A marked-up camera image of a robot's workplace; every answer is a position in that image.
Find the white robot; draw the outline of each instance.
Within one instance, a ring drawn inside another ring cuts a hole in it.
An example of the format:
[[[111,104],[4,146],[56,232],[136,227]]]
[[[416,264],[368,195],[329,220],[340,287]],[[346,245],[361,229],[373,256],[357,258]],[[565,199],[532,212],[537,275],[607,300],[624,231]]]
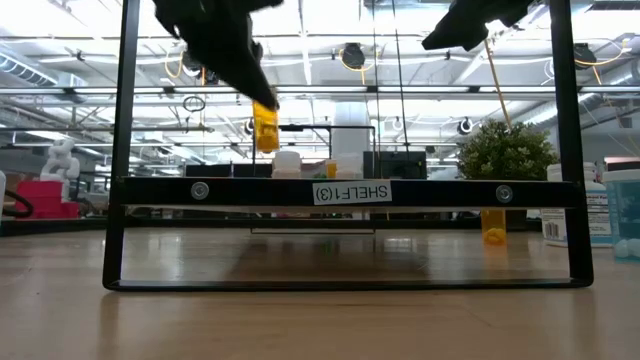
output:
[[[59,181],[63,184],[63,202],[69,201],[69,180],[80,176],[80,162],[71,156],[74,146],[73,140],[56,140],[49,148],[49,160],[40,173],[40,181]]]

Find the white container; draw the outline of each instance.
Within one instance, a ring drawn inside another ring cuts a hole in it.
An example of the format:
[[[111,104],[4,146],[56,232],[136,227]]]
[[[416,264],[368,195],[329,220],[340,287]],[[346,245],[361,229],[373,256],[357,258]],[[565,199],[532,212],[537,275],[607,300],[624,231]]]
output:
[[[0,223],[2,222],[2,208],[4,207],[4,191],[6,190],[6,188],[7,177],[2,171],[0,171],[0,199],[2,199],[2,205],[0,205]]]
[[[640,170],[607,172],[613,248],[616,260],[640,262]]]
[[[613,238],[611,236],[611,222],[609,220],[607,188],[596,182],[597,168],[595,164],[585,163],[584,169],[591,247],[610,248],[613,246]],[[553,182],[562,181],[562,168],[560,164],[549,166],[547,169],[547,180]],[[564,209],[543,209],[542,231],[547,245],[567,247],[567,225]]]
[[[295,151],[280,151],[273,159],[273,179],[302,178],[302,159]]]
[[[343,154],[338,155],[338,171],[336,172],[336,179],[362,179],[364,174],[362,171],[362,165],[364,159],[362,154]]]

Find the round light fixture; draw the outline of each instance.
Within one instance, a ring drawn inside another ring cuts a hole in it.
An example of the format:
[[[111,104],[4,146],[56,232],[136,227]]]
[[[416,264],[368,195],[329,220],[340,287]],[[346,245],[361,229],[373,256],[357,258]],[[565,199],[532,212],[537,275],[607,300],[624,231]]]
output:
[[[253,120],[249,119],[244,123],[244,133],[247,135],[253,134]]]
[[[473,122],[466,117],[458,124],[458,134],[467,136],[470,135],[471,132],[473,132]]]
[[[396,117],[396,121],[393,122],[393,130],[401,131],[404,129],[404,124],[400,121],[400,117]]]

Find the table surface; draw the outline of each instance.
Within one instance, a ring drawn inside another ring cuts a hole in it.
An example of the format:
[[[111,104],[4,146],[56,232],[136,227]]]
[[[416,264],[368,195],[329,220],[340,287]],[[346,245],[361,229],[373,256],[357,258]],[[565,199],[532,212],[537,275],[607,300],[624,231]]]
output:
[[[640,264],[596,250],[582,290],[120,294],[104,232],[0,241],[2,359],[637,359]],[[566,276],[539,234],[371,236],[134,229],[124,276],[157,280]]]

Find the black monitor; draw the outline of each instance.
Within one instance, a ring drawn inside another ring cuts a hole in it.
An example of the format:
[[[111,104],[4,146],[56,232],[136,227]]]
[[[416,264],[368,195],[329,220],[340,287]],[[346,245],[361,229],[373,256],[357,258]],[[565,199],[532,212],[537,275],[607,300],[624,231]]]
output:
[[[427,178],[425,152],[364,153],[365,179],[419,179]]]
[[[186,177],[230,177],[231,165],[187,165]]]
[[[234,164],[234,178],[270,178],[273,173],[271,164],[256,164],[255,174],[253,164]]]

